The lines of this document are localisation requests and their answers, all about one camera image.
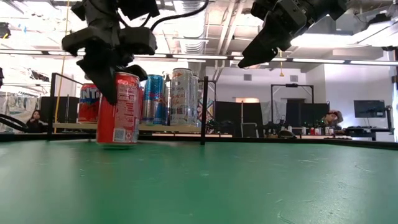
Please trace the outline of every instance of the ceiling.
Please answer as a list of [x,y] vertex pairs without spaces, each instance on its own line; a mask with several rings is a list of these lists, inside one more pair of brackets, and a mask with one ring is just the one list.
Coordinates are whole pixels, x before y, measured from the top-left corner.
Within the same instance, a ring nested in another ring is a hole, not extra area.
[[[152,18],[147,27],[161,17],[176,14],[172,0],[161,0],[157,3],[161,15]],[[196,40],[206,42],[204,53],[222,54],[225,51],[225,54],[232,54],[233,52],[239,54],[246,48],[262,26],[262,21],[249,13],[252,3],[253,0],[241,2],[216,0],[210,2],[205,16],[205,37]],[[369,15],[376,14],[377,10],[389,9],[391,3],[392,1],[387,0],[351,1],[350,6],[352,8],[344,15],[344,21],[334,22],[326,17],[319,22],[319,25],[313,26],[308,32],[353,35],[357,32],[355,29],[364,27],[363,21],[367,20]],[[62,38],[65,36],[65,30],[68,33],[86,27],[84,21],[79,20],[70,10],[68,11],[67,4],[66,1],[50,0],[0,0],[0,22],[8,22],[11,25],[11,37],[0,40],[0,49],[61,50],[60,46]],[[129,26],[139,26],[145,18],[146,16],[140,17],[129,21],[128,24]],[[182,52],[181,46],[185,40],[181,38],[181,32],[184,29],[191,29],[190,26],[184,26],[184,24],[186,24],[184,19],[176,19],[157,26],[154,34],[157,37],[158,54],[179,54]],[[311,42],[309,46],[304,44],[303,46],[291,47],[288,51],[283,52],[282,56],[371,60],[382,57],[382,50],[379,47],[339,48],[334,46],[321,48],[314,46],[316,44],[314,45],[314,42]],[[3,68],[5,67],[4,62],[7,62],[6,65],[10,68],[17,70],[33,68],[48,75],[54,71],[61,72],[63,64],[62,57],[51,55],[16,55],[9,57],[0,54],[0,58],[3,61],[1,65]],[[66,60],[64,63],[65,73],[80,74],[78,77],[83,79],[83,72],[75,65],[75,62],[75,58]],[[150,65],[147,64],[146,66],[147,69],[151,69]],[[214,66],[214,62],[208,62],[206,66]],[[304,68],[306,66],[305,63],[285,63],[284,65],[285,68]],[[270,63],[267,67],[279,68],[280,63]]]

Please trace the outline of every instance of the green tabletop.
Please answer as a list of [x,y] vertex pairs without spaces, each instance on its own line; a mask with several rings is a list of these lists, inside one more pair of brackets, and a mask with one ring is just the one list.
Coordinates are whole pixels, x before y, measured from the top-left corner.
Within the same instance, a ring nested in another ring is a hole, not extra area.
[[398,152],[321,144],[0,144],[0,223],[397,223]]

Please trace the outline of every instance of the blue can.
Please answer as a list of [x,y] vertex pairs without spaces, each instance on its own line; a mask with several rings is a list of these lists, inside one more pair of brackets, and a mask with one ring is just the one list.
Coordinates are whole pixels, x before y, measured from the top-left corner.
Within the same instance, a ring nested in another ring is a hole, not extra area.
[[163,125],[165,121],[165,82],[162,75],[148,75],[142,106],[143,125]]

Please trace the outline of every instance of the shelf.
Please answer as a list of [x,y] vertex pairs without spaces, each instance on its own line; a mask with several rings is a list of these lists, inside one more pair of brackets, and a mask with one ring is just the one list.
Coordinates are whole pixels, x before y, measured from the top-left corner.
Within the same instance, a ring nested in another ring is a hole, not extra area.
[[[97,129],[97,124],[71,124],[71,123],[53,123],[55,128],[65,128],[65,129]],[[139,126],[140,131],[178,131],[183,133],[200,133],[200,128],[198,127],[188,127],[188,126]]]

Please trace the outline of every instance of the person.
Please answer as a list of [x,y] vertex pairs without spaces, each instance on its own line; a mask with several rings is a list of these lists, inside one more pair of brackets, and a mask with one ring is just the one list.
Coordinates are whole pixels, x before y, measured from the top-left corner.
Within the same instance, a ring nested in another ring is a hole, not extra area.
[[341,130],[341,126],[339,126],[338,124],[343,122],[344,119],[340,111],[331,110],[326,114],[326,116],[322,118],[322,120],[326,126],[331,127],[335,130]]
[[29,133],[42,133],[45,130],[45,123],[40,120],[40,110],[35,110],[30,119],[26,122]]

